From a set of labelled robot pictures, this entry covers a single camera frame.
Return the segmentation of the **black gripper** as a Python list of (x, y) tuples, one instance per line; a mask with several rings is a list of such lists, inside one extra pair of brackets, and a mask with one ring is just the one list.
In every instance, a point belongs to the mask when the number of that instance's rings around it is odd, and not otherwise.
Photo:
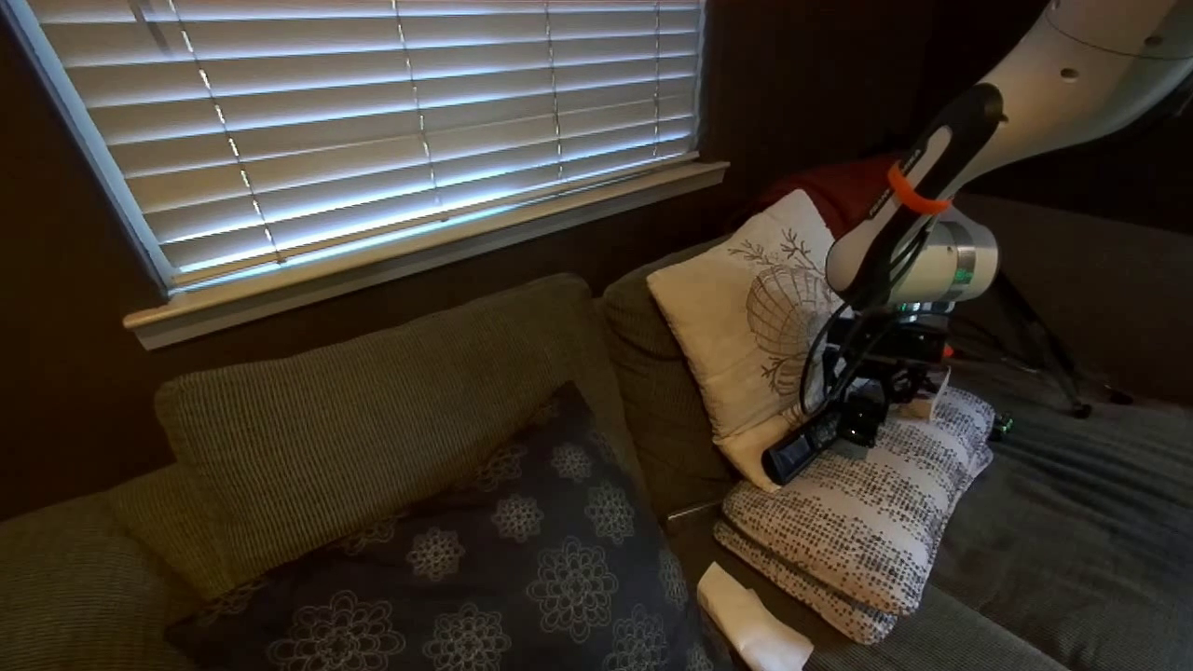
[[(913, 303), (891, 314), (845, 314), (828, 319), (823, 397), (813, 420), (832, 423), (843, 415), (843, 437), (871, 448), (886, 420), (886, 401), (903, 410), (929, 372), (950, 367), (950, 310)], [(871, 381), (884, 397), (848, 394)]]

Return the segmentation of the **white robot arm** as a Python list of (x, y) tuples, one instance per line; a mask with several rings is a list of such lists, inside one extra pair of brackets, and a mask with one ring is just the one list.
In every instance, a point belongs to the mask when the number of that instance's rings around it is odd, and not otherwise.
[(959, 211), (973, 177), (1159, 106), (1193, 72), (1193, 0), (1046, 0), (1019, 43), (886, 167), (869, 211), (832, 244), (823, 397), (810, 431), (871, 443), (893, 401), (934, 392), (945, 318), (1000, 274), (1000, 243)]

